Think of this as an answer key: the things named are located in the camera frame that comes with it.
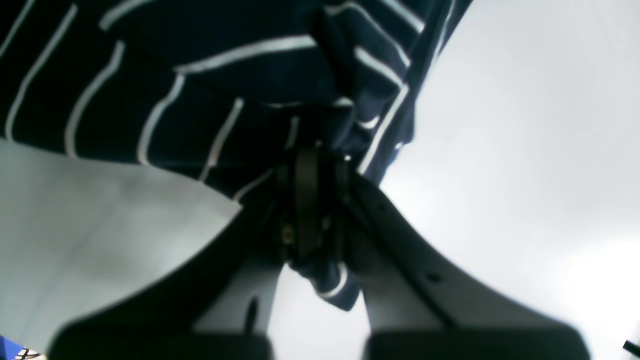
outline screw hole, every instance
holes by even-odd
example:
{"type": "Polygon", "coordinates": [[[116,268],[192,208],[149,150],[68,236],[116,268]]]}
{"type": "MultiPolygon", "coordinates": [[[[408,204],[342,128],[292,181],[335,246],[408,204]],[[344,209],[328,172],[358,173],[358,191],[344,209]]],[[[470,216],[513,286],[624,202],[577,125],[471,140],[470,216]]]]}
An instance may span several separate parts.
{"type": "Polygon", "coordinates": [[[433,272],[430,272],[430,273],[427,274],[427,279],[429,279],[429,281],[435,282],[437,284],[442,282],[442,276],[440,276],[440,275],[438,275],[436,273],[433,273],[433,272]]]}

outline striped fabric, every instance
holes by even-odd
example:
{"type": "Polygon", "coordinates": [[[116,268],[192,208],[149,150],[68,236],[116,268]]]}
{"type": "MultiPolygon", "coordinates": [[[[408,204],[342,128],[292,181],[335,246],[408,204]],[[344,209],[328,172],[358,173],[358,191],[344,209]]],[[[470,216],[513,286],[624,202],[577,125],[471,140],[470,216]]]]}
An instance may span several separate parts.
{"type": "Polygon", "coordinates": [[[469,2],[4,0],[0,135],[242,203],[317,140],[379,183],[469,2]]]}

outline blue object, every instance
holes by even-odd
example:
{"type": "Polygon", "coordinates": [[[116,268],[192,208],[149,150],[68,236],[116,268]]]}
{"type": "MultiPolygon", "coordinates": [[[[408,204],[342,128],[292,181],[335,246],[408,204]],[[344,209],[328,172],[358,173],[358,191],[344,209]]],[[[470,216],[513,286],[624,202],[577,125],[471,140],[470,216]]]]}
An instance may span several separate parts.
{"type": "Polygon", "coordinates": [[[22,349],[22,346],[0,336],[0,359],[13,360],[22,349]]]}

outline white ceiling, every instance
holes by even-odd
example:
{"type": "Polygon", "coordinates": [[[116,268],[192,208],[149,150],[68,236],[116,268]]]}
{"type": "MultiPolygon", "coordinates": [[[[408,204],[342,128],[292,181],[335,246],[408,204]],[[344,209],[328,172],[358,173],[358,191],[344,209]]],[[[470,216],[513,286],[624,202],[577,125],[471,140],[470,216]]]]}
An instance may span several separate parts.
{"type": "MultiPolygon", "coordinates": [[[[637,1],[475,0],[382,188],[459,267],[576,326],[594,360],[627,360],[624,340],[640,340],[640,288],[626,286],[640,274],[638,99],[637,1]]],[[[35,349],[169,272],[238,210],[156,169],[5,142],[0,187],[0,334],[35,349]]],[[[279,360],[356,359],[369,333],[362,299],[343,313],[290,270],[273,313],[279,360]]]]}

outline white stripe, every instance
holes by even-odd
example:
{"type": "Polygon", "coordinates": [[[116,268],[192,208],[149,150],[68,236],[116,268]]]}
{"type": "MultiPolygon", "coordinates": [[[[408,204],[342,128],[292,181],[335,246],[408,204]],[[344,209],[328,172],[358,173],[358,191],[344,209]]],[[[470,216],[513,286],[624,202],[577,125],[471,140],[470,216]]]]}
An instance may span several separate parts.
{"type": "Polygon", "coordinates": [[[353,100],[349,99],[348,97],[341,97],[340,99],[337,99],[334,103],[334,106],[353,106],[353,100]]]}
{"type": "Polygon", "coordinates": [[[402,105],[402,102],[404,101],[404,98],[406,97],[406,94],[408,92],[409,92],[409,87],[406,85],[403,86],[402,89],[400,89],[400,94],[398,94],[398,96],[394,100],[394,103],[391,104],[391,108],[389,108],[389,111],[385,115],[385,118],[382,120],[382,124],[380,125],[380,128],[378,128],[378,131],[373,136],[373,141],[371,142],[371,146],[369,146],[369,150],[367,151],[367,154],[365,154],[364,158],[362,159],[362,162],[360,163],[360,166],[358,167],[359,174],[361,175],[364,174],[369,168],[369,164],[371,164],[371,160],[373,160],[373,156],[376,154],[376,151],[378,150],[378,146],[380,145],[380,140],[382,139],[382,136],[385,134],[385,131],[387,131],[389,124],[391,124],[391,121],[394,119],[396,112],[400,108],[400,105],[402,105]]]}
{"type": "Polygon", "coordinates": [[[89,102],[91,102],[91,99],[93,99],[93,96],[97,94],[104,83],[106,83],[107,80],[118,71],[118,68],[120,68],[124,49],[125,44],[122,41],[118,41],[113,49],[113,54],[111,55],[109,63],[104,69],[100,70],[98,75],[82,92],[71,111],[71,115],[69,115],[67,127],[65,128],[65,150],[67,155],[72,158],[78,157],[76,152],[76,131],[78,129],[78,125],[80,125],[82,115],[84,114],[86,107],[89,105],[89,102]]]}
{"type": "Polygon", "coordinates": [[[424,21],[415,15],[405,4],[401,3],[400,0],[380,1],[393,10],[393,12],[400,16],[407,24],[411,25],[417,32],[422,33],[422,30],[424,30],[424,21]]]}
{"type": "Polygon", "coordinates": [[[248,183],[244,186],[244,188],[238,190],[238,192],[234,195],[233,200],[235,202],[239,202],[249,191],[254,189],[256,186],[262,184],[266,179],[269,179],[269,176],[273,173],[273,169],[267,170],[264,174],[260,175],[256,180],[248,183]]]}
{"type": "MultiPolygon", "coordinates": [[[[294,101],[294,102],[281,102],[281,103],[266,103],[266,106],[269,106],[270,108],[275,108],[275,109],[282,109],[282,108],[292,108],[294,106],[301,106],[301,105],[308,105],[308,104],[314,104],[312,102],[305,102],[305,101],[294,101]]],[[[353,106],[353,100],[349,99],[348,97],[341,97],[340,99],[337,99],[336,101],[334,101],[331,106],[335,106],[337,108],[341,108],[341,107],[345,107],[345,106],[353,106]]]]}
{"type": "Polygon", "coordinates": [[[294,116],[291,118],[291,128],[289,129],[289,137],[287,138],[287,143],[284,145],[284,149],[288,150],[296,144],[296,138],[298,137],[298,124],[300,123],[300,118],[294,116]]]}
{"type": "Polygon", "coordinates": [[[20,88],[18,89],[18,94],[13,100],[13,104],[11,105],[11,109],[9,110],[9,115],[7,115],[6,118],[6,123],[4,124],[4,136],[8,141],[13,141],[13,123],[15,122],[15,116],[18,114],[18,110],[22,105],[29,85],[33,81],[33,78],[35,78],[35,76],[38,74],[40,69],[45,65],[47,60],[49,60],[51,53],[53,53],[53,51],[56,49],[56,47],[60,43],[60,40],[62,40],[62,38],[64,37],[67,29],[71,25],[71,22],[73,22],[74,18],[76,17],[77,11],[77,6],[75,4],[71,4],[71,7],[67,11],[64,19],[62,19],[62,22],[60,23],[60,25],[58,25],[56,32],[53,33],[53,36],[51,37],[51,39],[49,39],[49,42],[45,46],[36,62],[29,69],[29,72],[24,77],[24,79],[22,79],[22,83],[20,84],[20,88]]]}
{"type": "Polygon", "coordinates": [[[387,39],[388,42],[391,43],[391,45],[393,47],[395,47],[396,51],[398,52],[398,55],[400,56],[400,59],[402,60],[402,62],[404,63],[404,66],[409,66],[411,65],[411,60],[409,59],[409,56],[406,55],[406,53],[404,52],[403,48],[396,42],[396,40],[391,37],[391,35],[389,35],[374,19],[373,17],[371,17],[371,14],[369,14],[369,12],[367,12],[367,10],[365,10],[364,8],[362,8],[362,6],[356,4],[356,3],[352,3],[351,1],[348,1],[342,5],[337,5],[337,6],[325,6],[324,8],[326,10],[326,12],[329,15],[338,15],[339,13],[343,12],[344,10],[347,9],[353,9],[356,10],[358,13],[360,13],[365,19],[367,19],[367,21],[369,21],[369,23],[371,24],[371,26],[373,26],[373,28],[380,33],[380,35],[382,35],[383,38],[387,39]]]}
{"type": "Polygon", "coordinates": [[[107,31],[109,28],[118,20],[120,20],[124,15],[132,12],[136,8],[151,3],[155,0],[124,0],[120,4],[117,4],[109,11],[104,13],[102,19],[100,19],[99,26],[100,29],[107,31]]]}
{"type": "Polygon", "coordinates": [[[211,56],[204,60],[176,66],[174,70],[181,74],[194,74],[197,72],[217,69],[219,67],[259,55],[277,53],[280,51],[305,49],[315,46],[316,41],[308,35],[296,35],[293,37],[263,40],[236,47],[235,49],[225,51],[224,53],[211,56]]]}
{"type": "Polygon", "coordinates": [[[282,102],[282,103],[269,103],[269,104],[265,104],[266,106],[269,106],[270,108],[275,108],[275,109],[282,109],[282,108],[292,108],[294,106],[299,106],[305,104],[305,102],[303,101],[294,101],[294,102],[282,102]]]}
{"type": "Polygon", "coordinates": [[[378,74],[381,74],[385,78],[393,81],[398,87],[402,87],[402,80],[396,73],[391,70],[387,64],[382,61],[374,58],[371,54],[369,54],[365,49],[362,49],[360,46],[356,46],[354,49],[354,53],[356,59],[360,60],[361,63],[368,66],[372,70],[376,71],[378,74]]]}
{"type": "Polygon", "coordinates": [[[442,30],[440,32],[440,38],[438,39],[438,45],[436,45],[436,51],[433,53],[433,58],[431,59],[431,63],[429,64],[429,70],[433,66],[433,64],[440,57],[440,53],[442,53],[442,44],[444,43],[444,36],[447,34],[447,28],[449,27],[449,21],[451,20],[451,14],[453,13],[453,8],[456,4],[456,0],[451,0],[451,5],[449,6],[449,13],[444,20],[444,25],[442,26],[442,30]]]}
{"type": "Polygon", "coordinates": [[[340,270],[340,282],[338,282],[338,285],[333,290],[327,291],[326,293],[316,292],[318,296],[323,299],[332,298],[338,295],[340,290],[344,288],[344,285],[347,283],[347,266],[344,263],[338,263],[338,270],[340,270]]]}
{"type": "Polygon", "coordinates": [[[216,138],[213,140],[213,145],[211,145],[211,151],[209,152],[209,157],[207,158],[207,162],[205,163],[204,168],[202,169],[202,173],[200,174],[200,178],[198,179],[200,182],[205,181],[207,176],[209,176],[209,169],[216,166],[218,164],[218,158],[220,157],[220,152],[222,151],[222,147],[225,145],[225,141],[227,141],[227,137],[231,133],[231,130],[234,128],[236,124],[236,120],[240,116],[240,112],[244,106],[244,99],[241,97],[236,98],[234,101],[234,106],[231,108],[225,123],[222,125],[216,138]]]}
{"type": "Polygon", "coordinates": [[[13,22],[13,25],[9,30],[9,34],[7,34],[6,38],[4,38],[4,42],[2,43],[2,46],[0,46],[0,58],[2,58],[2,55],[4,55],[4,52],[6,51],[7,47],[9,47],[9,45],[11,44],[13,37],[18,32],[18,29],[20,29],[22,22],[24,22],[24,19],[27,17],[27,14],[31,10],[31,7],[35,2],[36,0],[27,0],[27,2],[24,3],[24,6],[22,7],[20,14],[18,14],[18,17],[15,18],[15,21],[13,22]]]}
{"type": "Polygon", "coordinates": [[[357,120],[356,124],[358,124],[358,126],[360,126],[363,129],[371,130],[374,127],[376,127],[376,125],[378,125],[378,121],[380,121],[380,117],[376,116],[367,122],[357,120]]]}
{"type": "Polygon", "coordinates": [[[147,122],[145,123],[145,127],[142,129],[142,133],[140,134],[140,140],[138,142],[138,161],[143,165],[151,165],[149,163],[149,159],[147,158],[147,153],[149,150],[149,144],[151,144],[151,138],[154,135],[154,130],[156,129],[156,125],[164,111],[171,105],[173,102],[180,96],[180,92],[182,91],[182,86],[184,85],[185,77],[184,75],[178,74],[173,81],[173,86],[164,99],[160,100],[155,106],[154,109],[149,114],[149,118],[147,118],[147,122]]]}

